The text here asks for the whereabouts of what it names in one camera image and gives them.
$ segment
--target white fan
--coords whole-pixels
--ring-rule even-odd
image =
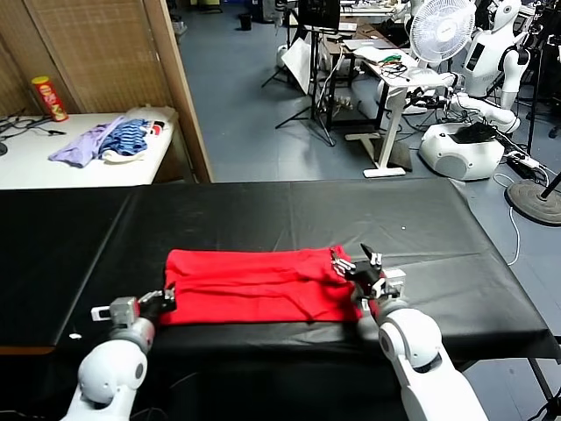
[[[475,10],[469,0],[428,0],[411,25],[415,55],[421,61],[439,63],[459,53],[471,39]]]

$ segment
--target red can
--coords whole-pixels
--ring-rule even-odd
[[[64,121],[68,119],[68,114],[64,111],[64,106],[48,76],[38,76],[32,79],[33,86],[39,92],[46,107],[49,109],[54,121]]]

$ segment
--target wooden partition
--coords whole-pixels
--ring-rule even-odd
[[[0,0],[0,115],[38,114],[29,81],[53,80],[69,113],[170,105],[194,173],[212,176],[165,0]],[[170,149],[164,178],[179,175]]]

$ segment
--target red towel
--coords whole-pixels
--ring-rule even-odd
[[[350,260],[341,246],[333,248]],[[177,310],[164,325],[357,321],[354,285],[336,274],[329,248],[277,253],[190,252],[167,257]]]

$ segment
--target floor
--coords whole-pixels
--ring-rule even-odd
[[[335,147],[327,147],[313,125],[294,122],[280,130],[274,127],[309,104],[309,99],[284,83],[260,84],[275,70],[277,46],[285,30],[253,23],[241,32],[238,13],[245,8],[226,5],[223,14],[182,11],[188,32],[181,41],[181,55],[202,128],[210,163],[218,182],[264,182],[325,179],[362,179],[373,165],[360,144],[345,142],[342,132],[333,132]],[[373,114],[376,81],[360,77],[337,95],[359,98],[361,110]],[[520,106],[520,115],[528,109]],[[419,118],[411,118],[419,124]],[[561,137],[549,139],[551,124],[536,123],[533,155],[557,172],[561,170]],[[404,125],[400,139],[411,129]],[[416,148],[419,134],[403,140]],[[525,143],[528,122],[522,119],[515,133]],[[434,177],[412,153],[413,172],[407,177]],[[505,165],[499,171],[518,177]],[[473,214],[506,261],[515,254],[515,231],[508,218],[503,188],[492,180],[462,183]],[[522,238],[519,260],[512,266],[522,286],[554,332],[561,334],[561,232],[535,225],[515,216]],[[540,361],[557,391],[561,368],[555,361]],[[482,361],[466,372],[491,421],[523,421],[534,415],[543,395],[526,360]]]

